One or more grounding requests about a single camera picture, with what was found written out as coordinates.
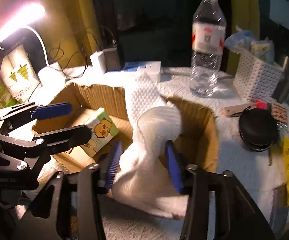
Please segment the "yellow curtain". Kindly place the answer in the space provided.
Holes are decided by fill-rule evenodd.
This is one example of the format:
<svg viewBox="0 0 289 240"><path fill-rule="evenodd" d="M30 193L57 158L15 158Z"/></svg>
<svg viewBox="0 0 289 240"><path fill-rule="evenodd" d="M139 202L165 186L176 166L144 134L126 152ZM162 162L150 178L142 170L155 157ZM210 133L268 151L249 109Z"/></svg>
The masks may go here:
<svg viewBox="0 0 289 240"><path fill-rule="evenodd" d="M52 61L62 68L90 64L91 55L102 45L92 0L34 0L45 8L35 29Z"/></svg>

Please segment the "black round zip case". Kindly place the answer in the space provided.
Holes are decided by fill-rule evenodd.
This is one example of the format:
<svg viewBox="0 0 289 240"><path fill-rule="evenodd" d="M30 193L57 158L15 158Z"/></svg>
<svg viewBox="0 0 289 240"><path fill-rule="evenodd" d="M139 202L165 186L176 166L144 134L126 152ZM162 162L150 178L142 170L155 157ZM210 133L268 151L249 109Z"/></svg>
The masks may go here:
<svg viewBox="0 0 289 240"><path fill-rule="evenodd" d="M239 117L238 128L245 146L255 152L267 150L279 137L277 122L266 109L245 108Z"/></svg>

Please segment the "clear plastic water bottle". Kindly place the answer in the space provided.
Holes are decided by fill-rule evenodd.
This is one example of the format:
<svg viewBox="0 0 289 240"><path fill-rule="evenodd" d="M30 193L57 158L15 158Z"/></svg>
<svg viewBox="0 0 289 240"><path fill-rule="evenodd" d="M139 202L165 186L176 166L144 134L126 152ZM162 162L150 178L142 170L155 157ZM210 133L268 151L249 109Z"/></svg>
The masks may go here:
<svg viewBox="0 0 289 240"><path fill-rule="evenodd" d="M211 96L218 81L227 22L218 0L202 0L193 15L190 90Z"/></svg>

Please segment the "paper cups package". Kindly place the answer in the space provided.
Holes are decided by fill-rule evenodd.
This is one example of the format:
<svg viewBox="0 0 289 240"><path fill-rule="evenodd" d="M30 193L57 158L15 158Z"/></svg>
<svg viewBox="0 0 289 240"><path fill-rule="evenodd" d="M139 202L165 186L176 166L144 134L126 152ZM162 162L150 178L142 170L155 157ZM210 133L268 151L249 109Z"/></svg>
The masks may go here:
<svg viewBox="0 0 289 240"><path fill-rule="evenodd" d="M38 77L23 45L3 58L1 79L12 97L20 103L26 102L39 85Z"/></svg>

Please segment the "red dotted card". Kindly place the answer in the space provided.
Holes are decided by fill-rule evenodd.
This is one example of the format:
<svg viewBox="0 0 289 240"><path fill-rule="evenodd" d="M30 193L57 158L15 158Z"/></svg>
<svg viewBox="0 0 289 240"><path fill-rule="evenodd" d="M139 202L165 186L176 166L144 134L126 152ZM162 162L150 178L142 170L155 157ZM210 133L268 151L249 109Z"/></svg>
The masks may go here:
<svg viewBox="0 0 289 240"><path fill-rule="evenodd" d="M287 125L287 108L277 102L271 103L271 111L273 118L280 125Z"/></svg>

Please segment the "green bear tissue pack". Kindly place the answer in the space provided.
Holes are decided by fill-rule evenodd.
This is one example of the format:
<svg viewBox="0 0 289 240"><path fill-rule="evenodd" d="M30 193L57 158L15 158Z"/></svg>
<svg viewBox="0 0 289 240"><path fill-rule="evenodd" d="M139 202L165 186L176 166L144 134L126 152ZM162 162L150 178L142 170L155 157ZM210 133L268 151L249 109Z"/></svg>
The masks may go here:
<svg viewBox="0 0 289 240"><path fill-rule="evenodd" d="M84 122L84 125L92 132L91 139L86 144L81 145L81 148L89 157L93 157L119 133L119 129L104 108L95 111Z"/></svg>

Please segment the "white perforated basket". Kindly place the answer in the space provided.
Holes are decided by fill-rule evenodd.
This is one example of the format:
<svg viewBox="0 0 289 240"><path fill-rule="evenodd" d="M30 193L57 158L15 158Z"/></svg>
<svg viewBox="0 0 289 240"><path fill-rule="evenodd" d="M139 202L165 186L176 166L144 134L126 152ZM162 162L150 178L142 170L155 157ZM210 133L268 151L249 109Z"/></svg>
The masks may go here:
<svg viewBox="0 0 289 240"><path fill-rule="evenodd" d="M242 49L233 85L245 102L268 99L273 95L282 73L283 68L277 63L266 63Z"/></svg>

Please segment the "white fluffy towel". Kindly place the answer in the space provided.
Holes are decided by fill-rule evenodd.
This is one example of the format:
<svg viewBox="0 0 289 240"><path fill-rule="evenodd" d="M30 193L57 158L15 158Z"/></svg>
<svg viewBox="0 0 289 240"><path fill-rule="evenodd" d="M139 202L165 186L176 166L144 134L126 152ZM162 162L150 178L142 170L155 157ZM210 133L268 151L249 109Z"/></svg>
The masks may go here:
<svg viewBox="0 0 289 240"><path fill-rule="evenodd" d="M133 143L121 155L113 198L155 216L183 219L188 198L176 192L159 160L165 142L177 139L181 132L179 110L174 106L150 108L132 127Z"/></svg>

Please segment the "steel thermos cup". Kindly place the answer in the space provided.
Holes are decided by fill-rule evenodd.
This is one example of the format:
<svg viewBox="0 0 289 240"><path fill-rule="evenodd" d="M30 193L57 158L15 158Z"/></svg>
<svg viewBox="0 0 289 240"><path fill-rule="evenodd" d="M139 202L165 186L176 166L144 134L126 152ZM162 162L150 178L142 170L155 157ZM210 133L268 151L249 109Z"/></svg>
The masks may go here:
<svg viewBox="0 0 289 240"><path fill-rule="evenodd" d="M281 64L283 72L272 97L278 103L283 103L289 93L289 56L282 55L279 64Z"/></svg>

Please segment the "white charger plug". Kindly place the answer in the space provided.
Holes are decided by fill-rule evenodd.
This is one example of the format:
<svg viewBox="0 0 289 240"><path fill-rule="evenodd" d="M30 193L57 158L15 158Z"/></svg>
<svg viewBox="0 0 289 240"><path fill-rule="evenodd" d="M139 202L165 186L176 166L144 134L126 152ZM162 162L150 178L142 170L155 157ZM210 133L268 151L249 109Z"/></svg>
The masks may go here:
<svg viewBox="0 0 289 240"><path fill-rule="evenodd" d="M105 56L103 51L96 51L90 56L92 69L99 73L105 74L107 71Z"/></svg>

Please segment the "white power strip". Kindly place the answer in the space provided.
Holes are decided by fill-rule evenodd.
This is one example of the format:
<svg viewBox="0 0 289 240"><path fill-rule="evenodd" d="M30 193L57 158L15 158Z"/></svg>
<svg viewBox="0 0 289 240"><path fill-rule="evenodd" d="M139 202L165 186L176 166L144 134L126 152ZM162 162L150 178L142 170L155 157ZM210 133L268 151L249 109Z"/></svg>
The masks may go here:
<svg viewBox="0 0 289 240"><path fill-rule="evenodd" d="M160 61L141 61L126 62L123 68L124 72L146 73L153 82L160 82L161 62Z"/></svg>

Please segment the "white table cloth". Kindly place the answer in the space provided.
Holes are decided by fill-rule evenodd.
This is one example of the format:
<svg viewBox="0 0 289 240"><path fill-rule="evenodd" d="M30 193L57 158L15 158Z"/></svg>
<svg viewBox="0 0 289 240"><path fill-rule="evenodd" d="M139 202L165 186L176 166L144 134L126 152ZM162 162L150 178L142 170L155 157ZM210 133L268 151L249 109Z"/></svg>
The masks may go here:
<svg viewBox="0 0 289 240"><path fill-rule="evenodd" d="M265 217L272 211L274 189L282 185L285 173L282 158L276 157L273 165L268 165L266 153L253 153L243 145L238 134L237 118L228 118L220 113L222 107L240 103L226 75L221 82L215 98L199 98L191 94L187 87L189 79L183 76L183 69L172 76L164 77L155 83L160 96L178 96L189 102L198 103L211 109L216 115L216 128L219 139L217 170L232 170L255 199ZM125 88L131 79L140 75L134 72L113 72L103 75L88 74L78 80L80 85L107 85ZM155 216L140 209L112 200L103 199L104 230L108 239L178 239L182 219Z"/></svg>

